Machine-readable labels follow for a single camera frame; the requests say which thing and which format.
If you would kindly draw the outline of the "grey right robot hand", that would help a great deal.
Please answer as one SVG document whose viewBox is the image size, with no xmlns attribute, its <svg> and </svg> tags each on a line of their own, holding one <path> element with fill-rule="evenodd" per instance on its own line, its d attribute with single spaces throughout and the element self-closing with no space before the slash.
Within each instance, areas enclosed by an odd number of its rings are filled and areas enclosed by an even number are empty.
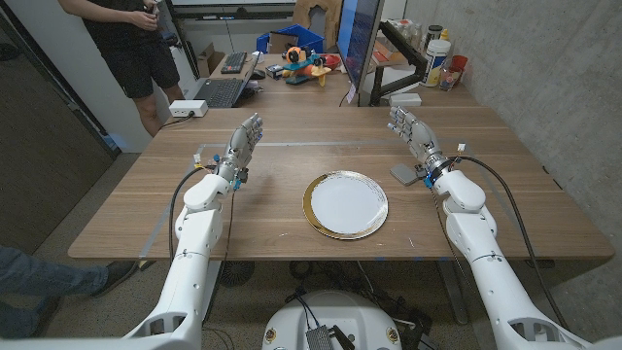
<svg viewBox="0 0 622 350">
<path fill-rule="evenodd" d="M 425 166 L 430 181 L 435 182 L 451 161 L 442 154 L 434 132 L 400 106 L 391 108 L 390 117 L 388 128 L 409 145 L 410 152 Z"/>
</svg>

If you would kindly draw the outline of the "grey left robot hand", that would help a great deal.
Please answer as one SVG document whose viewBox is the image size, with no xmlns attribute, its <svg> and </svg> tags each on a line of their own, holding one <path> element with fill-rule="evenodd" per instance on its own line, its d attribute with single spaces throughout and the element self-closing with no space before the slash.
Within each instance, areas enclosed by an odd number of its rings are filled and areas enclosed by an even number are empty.
<svg viewBox="0 0 622 350">
<path fill-rule="evenodd" d="M 243 121 L 232 133 L 225 146 L 223 156 L 218 162 L 215 173 L 231 184 L 236 180 L 246 182 L 247 165 L 252 159 L 252 153 L 262 137 L 263 120 L 258 113 Z"/>
</svg>

